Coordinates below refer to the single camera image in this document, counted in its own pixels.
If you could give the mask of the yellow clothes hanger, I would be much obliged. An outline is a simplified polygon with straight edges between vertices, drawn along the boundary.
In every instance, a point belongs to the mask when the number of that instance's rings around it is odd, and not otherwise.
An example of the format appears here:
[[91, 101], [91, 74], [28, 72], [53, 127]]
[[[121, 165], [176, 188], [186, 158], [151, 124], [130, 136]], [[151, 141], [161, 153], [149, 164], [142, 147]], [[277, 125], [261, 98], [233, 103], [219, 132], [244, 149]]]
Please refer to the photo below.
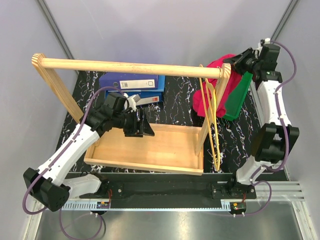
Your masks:
[[[214, 87], [209, 88], [209, 80], [207, 78], [204, 78], [205, 80], [205, 90], [203, 87], [202, 78], [199, 79], [201, 86], [201, 96], [202, 96], [202, 102], [204, 106], [204, 112], [205, 117], [207, 118], [207, 126], [208, 126], [208, 134], [209, 134], [209, 140], [210, 140], [210, 146], [212, 151], [212, 158], [213, 158], [213, 164], [214, 169], [219, 172], [221, 167], [221, 154], [220, 154], [220, 145], [219, 145], [219, 137], [218, 137], [218, 125], [217, 125], [217, 116], [216, 116], [216, 110], [217, 110], [217, 98], [216, 98], [216, 90]], [[214, 133], [215, 133], [215, 143], [216, 143], [216, 151], [214, 147], [214, 141], [212, 136], [212, 128], [211, 126], [214, 126]]]

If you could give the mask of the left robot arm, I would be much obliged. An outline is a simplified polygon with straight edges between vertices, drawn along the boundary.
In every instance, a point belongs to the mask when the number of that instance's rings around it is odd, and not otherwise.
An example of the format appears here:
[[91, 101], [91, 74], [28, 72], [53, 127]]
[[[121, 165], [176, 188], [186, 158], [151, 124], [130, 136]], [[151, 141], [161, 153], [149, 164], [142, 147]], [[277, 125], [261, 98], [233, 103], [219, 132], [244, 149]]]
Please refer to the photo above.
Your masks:
[[23, 173], [27, 188], [22, 200], [23, 210], [32, 214], [26, 206], [28, 196], [52, 212], [60, 210], [73, 197], [93, 194], [103, 198], [108, 193], [108, 186], [96, 173], [70, 179], [66, 176], [83, 153], [113, 128], [123, 130], [125, 137], [155, 135], [145, 111], [137, 108], [139, 100], [138, 94], [128, 96], [112, 91], [100, 107], [88, 107], [80, 123], [60, 148], [37, 169], [29, 167]]

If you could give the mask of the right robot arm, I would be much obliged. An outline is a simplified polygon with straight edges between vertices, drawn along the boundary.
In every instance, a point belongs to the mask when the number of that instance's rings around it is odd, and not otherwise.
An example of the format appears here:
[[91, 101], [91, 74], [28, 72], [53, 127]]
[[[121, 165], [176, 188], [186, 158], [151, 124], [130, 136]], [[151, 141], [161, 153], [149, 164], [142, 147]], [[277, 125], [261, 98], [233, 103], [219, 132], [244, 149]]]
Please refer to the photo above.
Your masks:
[[270, 39], [260, 41], [258, 48], [248, 48], [244, 52], [223, 60], [230, 64], [234, 73], [252, 74], [252, 80], [262, 107], [263, 126], [259, 130], [251, 147], [251, 155], [240, 167], [227, 185], [228, 195], [239, 198], [265, 170], [277, 172], [281, 170], [295, 145], [300, 130], [292, 126], [286, 113], [283, 100], [283, 86], [289, 83], [283, 80], [282, 74], [276, 70], [280, 43]]

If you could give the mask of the red t shirt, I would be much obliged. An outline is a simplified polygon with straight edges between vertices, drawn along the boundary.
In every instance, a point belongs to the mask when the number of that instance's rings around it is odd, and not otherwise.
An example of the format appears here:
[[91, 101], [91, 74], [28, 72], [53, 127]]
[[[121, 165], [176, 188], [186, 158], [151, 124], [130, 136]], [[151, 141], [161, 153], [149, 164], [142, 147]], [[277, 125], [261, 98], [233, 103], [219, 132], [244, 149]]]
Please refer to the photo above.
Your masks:
[[[223, 60], [235, 57], [235, 54], [229, 53], [226, 55], [223, 55], [222, 57], [212, 61], [210, 64], [208, 64], [207, 68], [218, 68], [223, 65]], [[238, 84], [241, 82], [242, 76], [238, 74], [237, 72], [231, 71], [231, 75], [228, 81], [228, 84], [224, 90], [223, 96], [221, 98], [221, 101], [218, 105], [218, 108], [216, 110], [216, 116], [218, 118], [222, 118], [225, 116], [227, 109], [225, 107], [225, 104], [229, 98], [229, 95], [234, 91], [234, 89], [238, 86]], [[192, 108], [197, 113], [199, 117], [205, 117], [205, 108], [202, 98], [202, 91], [197, 90], [193, 97], [192, 97]]]

